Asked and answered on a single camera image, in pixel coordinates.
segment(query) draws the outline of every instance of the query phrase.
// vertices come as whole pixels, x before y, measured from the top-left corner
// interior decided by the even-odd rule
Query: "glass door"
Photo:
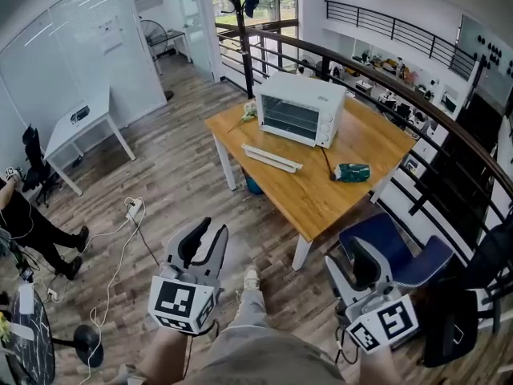
[[[213,79],[208,58],[208,40],[197,0],[179,0],[184,14],[184,32],[194,66],[208,79]]]

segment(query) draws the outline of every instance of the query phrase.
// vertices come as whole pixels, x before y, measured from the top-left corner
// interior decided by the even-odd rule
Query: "oven window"
[[[315,140],[318,112],[267,95],[262,96],[262,104],[265,125]]]

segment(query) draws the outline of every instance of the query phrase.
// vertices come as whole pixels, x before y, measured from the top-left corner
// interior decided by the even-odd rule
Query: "blue chair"
[[[350,226],[339,240],[348,257],[354,237],[369,242],[390,263],[394,281],[414,288],[429,281],[452,257],[453,251],[440,238],[432,236],[424,250],[414,257],[387,213],[380,213]]]

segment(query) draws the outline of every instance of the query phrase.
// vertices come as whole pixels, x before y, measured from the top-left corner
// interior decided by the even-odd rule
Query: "metal railing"
[[[447,66],[465,80],[471,76],[476,59],[454,44],[399,18],[363,7],[326,0],[326,17],[383,34],[413,47],[430,59]]]
[[[225,24],[217,23],[216,26],[218,28],[224,28],[228,31],[228,33],[232,37],[228,37],[227,33],[218,34],[220,39],[220,46],[225,47],[232,51],[237,51],[236,48],[226,47],[224,43],[235,41],[237,42],[236,34],[237,27],[230,26]],[[259,36],[260,39],[271,39],[275,40],[281,44],[288,44],[293,47],[297,47],[300,50],[303,50],[305,53],[311,53],[312,55],[319,56],[321,61],[319,65],[314,66],[311,64],[304,64],[300,60],[295,59],[294,57],[290,57],[284,55],[283,53],[278,53],[277,51],[270,50],[266,47],[263,47],[260,44],[249,44],[251,47],[258,48],[259,50],[270,53],[272,55],[282,56],[284,59],[287,59],[291,62],[296,63],[297,65],[302,65],[303,67],[309,68],[313,70],[318,78],[321,78],[325,81],[332,81],[333,83],[341,84],[342,86],[348,87],[351,91],[354,92],[357,99],[361,100],[369,104],[373,107],[377,112],[382,114],[392,116],[392,121],[400,125],[402,128],[408,128],[410,132],[414,133],[418,138],[425,140],[431,147],[433,147],[437,153],[438,159],[444,159],[445,163],[443,165],[443,169],[440,169],[434,166],[429,161],[426,161],[422,156],[420,156],[415,150],[411,150],[409,152],[409,156],[413,157],[420,165],[423,165],[426,168],[426,172],[428,172],[429,178],[431,181],[424,181],[423,176],[416,176],[415,173],[411,172],[406,165],[407,158],[401,162],[399,166],[399,170],[404,172],[408,179],[410,179],[415,188],[415,192],[412,192],[411,188],[408,189],[405,184],[397,180],[397,178],[393,178],[391,184],[397,188],[409,201],[412,203],[412,208],[409,211],[410,215],[414,215],[417,212],[420,212],[426,216],[426,218],[440,231],[442,235],[446,237],[449,243],[452,245],[454,251],[458,254],[464,264],[468,263],[468,256],[465,253],[465,248],[460,247],[458,242],[454,237],[451,236],[451,233],[446,226],[441,224],[439,220],[437,220],[438,216],[433,215],[432,209],[426,206],[426,202],[430,202],[436,210],[444,217],[444,219],[449,223],[452,228],[458,233],[458,235],[465,241],[467,246],[476,250],[478,246],[478,240],[473,233],[469,233],[469,228],[477,227],[480,233],[484,233],[485,235],[490,232],[488,227],[485,224],[483,219],[482,210],[476,209],[476,205],[485,206],[489,210],[493,210],[493,212],[497,215],[500,221],[504,222],[504,215],[498,209],[496,204],[491,200],[491,189],[488,186],[490,184],[490,179],[494,181],[498,181],[499,184],[503,187],[504,191],[507,195],[513,200],[513,182],[508,177],[508,175],[501,169],[501,167],[497,164],[497,162],[490,156],[490,153],[485,150],[479,142],[471,136],[465,129],[463,129],[459,124],[453,121],[448,115],[446,115],[443,111],[436,108],[430,102],[424,100],[424,98],[404,86],[403,84],[398,83],[395,79],[388,77],[380,71],[374,70],[372,67],[367,67],[362,63],[353,61],[352,59],[347,59],[339,55],[335,51],[331,51],[325,49],[324,47],[320,47],[318,45],[307,43],[305,41],[299,40],[297,38],[286,37],[277,33],[272,33],[269,31],[257,30],[252,27],[246,28],[246,33],[249,36]],[[223,63],[231,67],[233,70],[238,71],[242,75],[244,75],[244,69],[239,69],[230,65],[230,61],[234,61],[231,57],[224,55],[224,59],[226,62]],[[252,60],[261,62],[267,67],[273,67],[280,71],[285,71],[282,67],[270,63],[265,59],[259,59],[256,56],[252,56]],[[364,75],[374,85],[382,86],[386,89],[391,90],[395,93],[399,98],[405,100],[410,103],[418,110],[422,111],[424,114],[429,116],[436,123],[440,124],[448,131],[447,137],[454,137],[461,147],[466,150],[471,150],[474,154],[475,159],[478,161],[480,168],[479,172],[484,172],[485,177],[483,178],[483,174],[481,176],[476,177],[475,174],[471,174],[464,166],[462,161],[454,160],[454,156],[450,155],[443,146],[436,144],[425,132],[415,127],[407,118],[397,113],[393,108],[387,107],[384,103],[381,103],[378,99],[375,99],[371,95],[359,90],[355,90],[354,87],[350,86],[346,81],[335,77],[329,73],[329,64],[334,61],[335,63],[341,64],[342,66],[348,67],[349,69],[356,71],[360,75]],[[480,64],[479,73],[483,69],[483,63]],[[262,72],[262,70],[257,69],[256,67],[251,67],[247,71],[251,75],[251,80],[255,83],[255,80],[252,78],[252,73],[257,72],[263,76],[263,79],[266,79],[269,76],[269,73]],[[465,181],[466,187],[456,187],[454,184],[450,182],[450,174],[452,172],[456,172],[459,176],[463,178]],[[454,196],[454,199],[458,202],[458,206],[455,209],[447,208],[446,201],[441,201],[439,196],[436,193],[432,192],[433,188],[433,178],[437,182],[438,187],[443,187],[444,189],[448,189],[451,192],[451,195]],[[472,188],[474,191],[472,196],[462,195],[461,189]],[[420,193],[420,197],[416,197],[414,193]],[[382,201],[380,204],[387,210],[391,211],[388,207],[386,207]],[[471,224],[462,224],[460,217],[461,213],[467,213],[467,220],[471,221]],[[404,229],[408,229],[404,222],[399,222]],[[506,264],[510,270],[510,276],[513,275],[511,271],[513,271],[513,264]],[[494,299],[493,297],[489,297],[487,301],[491,301]]]

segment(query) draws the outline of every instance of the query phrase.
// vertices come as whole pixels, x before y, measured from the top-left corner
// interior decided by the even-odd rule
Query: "black pants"
[[[67,264],[59,255],[54,244],[64,247],[76,248],[80,239],[77,235],[70,235],[61,231],[51,222],[49,222],[37,209],[32,208],[32,221],[34,228],[24,238],[20,238],[17,242],[23,246],[29,246],[41,253],[46,262],[55,268],[60,274],[65,274],[69,270]]]

